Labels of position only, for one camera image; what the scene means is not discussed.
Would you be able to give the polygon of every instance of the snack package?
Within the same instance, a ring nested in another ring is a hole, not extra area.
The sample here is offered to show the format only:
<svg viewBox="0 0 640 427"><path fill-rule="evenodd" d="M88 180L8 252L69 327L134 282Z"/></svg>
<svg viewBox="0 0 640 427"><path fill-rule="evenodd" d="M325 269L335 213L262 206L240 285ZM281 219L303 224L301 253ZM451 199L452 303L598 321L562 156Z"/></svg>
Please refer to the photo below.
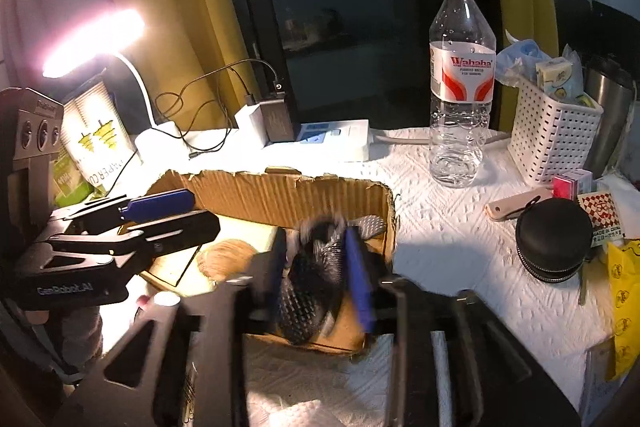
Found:
<svg viewBox="0 0 640 427"><path fill-rule="evenodd" d="M553 192L555 198L574 201L578 195L578 182L558 174L558 176L554 176Z"/></svg>
<svg viewBox="0 0 640 427"><path fill-rule="evenodd" d="M593 225L591 247L598 247L607 241L615 241L624 237L611 192L601 190L600 192L578 194L578 203L591 218Z"/></svg>
<svg viewBox="0 0 640 427"><path fill-rule="evenodd" d="M564 100L567 97L578 96L582 90L574 93L567 92L572 77L572 64L564 57L552 58L536 63L536 79L538 87L545 94L556 100Z"/></svg>
<svg viewBox="0 0 640 427"><path fill-rule="evenodd" d="M640 241L630 241L621 248L609 243L607 253L617 378L631 368L640 354Z"/></svg>
<svg viewBox="0 0 640 427"><path fill-rule="evenodd" d="M582 76L580 55L578 55L575 50L572 50L567 44L562 51L562 57L571 62L572 70L571 78L569 78L563 86L566 91L566 98L563 100L561 97L558 97L559 100L562 102L575 103L577 105L586 104L588 107L594 107L593 101L589 100L589 97L584 94L584 77Z"/></svg>

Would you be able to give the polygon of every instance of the table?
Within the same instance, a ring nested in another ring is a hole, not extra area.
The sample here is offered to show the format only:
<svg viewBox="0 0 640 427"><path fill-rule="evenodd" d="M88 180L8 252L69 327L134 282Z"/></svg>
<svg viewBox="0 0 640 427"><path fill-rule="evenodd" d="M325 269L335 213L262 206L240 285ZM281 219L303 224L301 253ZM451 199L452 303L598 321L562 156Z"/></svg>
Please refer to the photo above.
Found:
<svg viewBox="0 0 640 427"><path fill-rule="evenodd" d="M386 133L424 137L427 132L412 128ZM192 136L196 146L206 147L218 142L221 133L206 131ZM494 223L483 211L485 203L528 189L506 144L503 140L486 146L476 181L462 189L442 187L430 177L425 146L372 144L368 162L309 162L298 155L287 158L286 165L308 176L330 172L388 185L398 216L394 271L432 292L454 295L462 289L475 290L577 409L585 352L612 335L606 267L598 260L588 266L584 306L578 305L577 276L548 285L524 269L516 254L514 221ZM168 152L162 162L123 174L122 189L130 196L143 194L168 168L183 173L202 169L262 172L267 166L283 165L279 161L282 148L277 146L280 144L248 153L239 135L233 133L221 152L190 161L185 155ZM627 237L640 237L640 193L615 174L606 176L604 182L612 190ZM381 337L357 362L247 339L249 401L277 409L283 402L292 405L320 399L345 425L380 425L389 353L388 337Z"/></svg>

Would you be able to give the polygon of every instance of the blue gripper pad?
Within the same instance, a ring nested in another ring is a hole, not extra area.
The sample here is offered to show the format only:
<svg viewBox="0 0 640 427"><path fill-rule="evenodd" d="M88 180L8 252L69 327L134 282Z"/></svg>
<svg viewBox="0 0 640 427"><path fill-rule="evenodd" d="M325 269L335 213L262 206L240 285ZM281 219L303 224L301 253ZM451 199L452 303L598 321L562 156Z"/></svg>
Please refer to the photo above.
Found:
<svg viewBox="0 0 640 427"><path fill-rule="evenodd" d="M148 223L163 217L191 212L195 204L196 198L193 193L186 188L180 188L131 200L122 211L122 216L134 223Z"/></svg>
<svg viewBox="0 0 640 427"><path fill-rule="evenodd" d="M347 285L362 329L372 333L376 318L370 270L367 269L367 245L360 238L358 227L347 227L344 233L344 253L347 261Z"/></svg>

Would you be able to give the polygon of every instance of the black cable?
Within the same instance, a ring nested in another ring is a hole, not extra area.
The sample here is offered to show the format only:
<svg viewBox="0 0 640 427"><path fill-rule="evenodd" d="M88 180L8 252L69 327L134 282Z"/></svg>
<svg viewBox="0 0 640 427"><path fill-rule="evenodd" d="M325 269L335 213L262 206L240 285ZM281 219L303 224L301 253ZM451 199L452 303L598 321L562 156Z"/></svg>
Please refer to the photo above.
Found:
<svg viewBox="0 0 640 427"><path fill-rule="evenodd" d="M272 73L274 75L274 85L276 86L276 89L277 89L278 86L280 86L279 80L278 80L278 75L277 75L275 69L273 69L273 67L267 61L261 60L260 58L244 58L243 60L238 60L236 62L232 62L231 64L226 64L225 66L222 66L221 68L218 68L215 71L211 71L210 73L203 74L202 76L199 76L198 78L194 78L193 80L191 80L190 82L187 82L187 84L182 86L182 89L180 90L180 92L164 91L164 92L159 93L154 99L154 104L156 106L156 109L158 110L160 115L162 115L167 120L169 120L169 118L171 118L172 116L175 116L176 114L178 114L182 110L182 108L184 107L184 99L183 99L182 95L184 94L184 91L189 86L191 86L191 84L193 84L194 82L196 82L198 80L201 80L201 79L205 78L206 76L209 76L209 75L215 74L215 73L220 73L220 71L224 71L224 70L231 70L236 75L236 77L238 77L238 80L240 80L240 83L242 84L242 87L244 87L244 90L245 90L246 94L247 95L251 95L251 92L249 91L249 89L248 89L246 83L244 82L244 80L242 79L242 76L233 68L233 66L236 66L238 64L242 64L244 62L260 62L261 64L267 66L268 68L270 68L270 70L272 71ZM158 107L158 100L162 96L167 96L167 95L174 96L175 97L175 102L167 110L160 111L160 109ZM190 144L189 142L187 142L185 137L193 129L193 125L194 125L194 123L196 121L196 118L197 118L198 114L202 110L202 108L204 108L207 104L212 103L212 102L216 102L218 104L218 107L220 108L220 111L222 111L222 113L225 116L225 123L226 123L225 136L223 137L222 140L220 140L220 142L218 142L217 144L213 145L212 147L208 147L206 149L200 149L199 147L196 147L196 146ZM178 103L180 103L180 107L178 109L176 109L176 110L173 110ZM152 127L152 129L154 129L154 130L156 130L156 131L158 131L158 132L160 132L162 134L165 134L165 135L167 135L167 136L169 136L171 138L181 139L187 145L187 147L189 147L192 150L192 152L189 155L189 158L195 158L195 157L197 157L197 156L199 156L200 154L203 154L203 153L220 151L220 149L222 149L222 147L226 143L226 138L231 133L231 128L232 128L231 118L229 117L228 110L226 109L226 106L222 103L222 100L221 100L221 97L220 97L220 81L219 80L216 80L216 98L212 99L212 100L207 100L207 102L204 102L202 105L200 105L199 108L197 108L196 112L193 115L193 118L191 119L191 123L187 127L187 130L185 130L183 132L178 127L178 132L180 133L180 136L175 136L174 134L171 134L171 133L168 133L166 131L163 131L162 129L158 129L156 127Z"/></svg>
<svg viewBox="0 0 640 427"><path fill-rule="evenodd" d="M217 70L210 71L209 73L205 73L205 74L199 76L198 78L194 78L190 82L187 82L186 84L184 84L184 86L182 86L182 89L180 90L179 93L174 93L174 92L171 92L171 91L161 92L160 94L158 94L158 96L156 96L156 99L155 99L156 108L158 108L158 98L160 98L161 96L166 96L168 94L172 94L174 96L177 95L176 101L173 103L173 105L171 107L169 107L166 111L164 111L164 113L159 111L164 116L165 113L168 113L169 111L171 111L175 107L175 105L178 103L178 100L182 100L182 96L184 94L184 91L187 89L187 87L191 86L191 84L193 84L194 82L197 82L198 80L201 80L201 79L203 79L203 78L205 78L207 76L210 76L210 75L216 74L216 73L220 73L220 71L228 70L228 69L232 68L233 66L237 66L238 64L243 64L245 62L259 62L259 63L267 66L271 70L271 73L273 73L273 79L274 79L273 85L274 85L274 87L276 88L276 90L282 89L282 84L280 83L280 79L278 77L278 73L276 73L276 70L273 68L273 66L270 65L270 63L268 63L266 60L262 60L261 58L243 58L242 60L236 60L235 62L232 62L231 64L226 64L225 66L222 66L221 68L218 68ZM249 94L249 90L247 89L246 84L244 83L244 81L242 81L242 78L240 80L242 82L242 85L246 89L247 94Z"/></svg>
<svg viewBox="0 0 640 427"><path fill-rule="evenodd" d="M57 360L54 359L54 357L52 356L52 353L49 351L49 349L47 349L46 346L44 346L44 344L42 344L40 342L40 339L38 338L38 336L36 335L35 331L33 331L32 327L28 327L27 325L24 324L24 322L20 319L20 317L18 317L15 313L14 310L12 309L11 306L9 306L9 302L7 302L6 298L3 296L0 296L0 304L2 304L2 307L4 308L4 310L6 311L6 313L9 315L9 317L11 318L11 320L14 322L14 324L16 324L18 326L18 328L20 328L20 331L22 332L22 334L24 334L25 336L27 336L27 338L29 338L34 344L36 344L38 346L38 349L40 349L40 352L43 353L44 355L46 355L47 357L49 357L51 360L53 360L53 362L56 363L56 365L62 370L64 371L67 375L72 375L78 372L78 368L71 366L63 357L61 353L58 353L55 348L54 348L54 352L56 354L56 358ZM9 343L9 341L7 340L6 336L3 335L2 336L5 340L5 342Z"/></svg>
<svg viewBox="0 0 640 427"><path fill-rule="evenodd" d="M133 159L133 156L138 154L138 148L135 147L135 149L136 150L133 151L133 154L129 157L127 162L122 166L122 169L120 169L120 172L118 172L118 175L116 176L116 181L113 182L113 185L111 185L111 188L109 190L107 190L107 193L103 196L103 198L107 198L109 196L109 194L111 194L111 191L113 190L113 187L115 187L116 183L118 183L118 180L120 179L120 176L122 176L122 173L124 172L124 169L127 168L127 165L129 165L130 161Z"/></svg>

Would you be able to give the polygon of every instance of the white plastic basket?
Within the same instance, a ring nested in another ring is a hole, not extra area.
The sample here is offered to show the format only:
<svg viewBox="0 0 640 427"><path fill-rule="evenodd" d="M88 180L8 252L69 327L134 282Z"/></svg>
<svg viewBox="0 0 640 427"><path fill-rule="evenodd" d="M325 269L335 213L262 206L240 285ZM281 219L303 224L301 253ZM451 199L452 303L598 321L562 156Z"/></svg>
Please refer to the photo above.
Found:
<svg viewBox="0 0 640 427"><path fill-rule="evenodd" d="M556 174L580 169L598 130L602 108L556 102L525 78L507 149L527 185L550 185Z"/></svg>

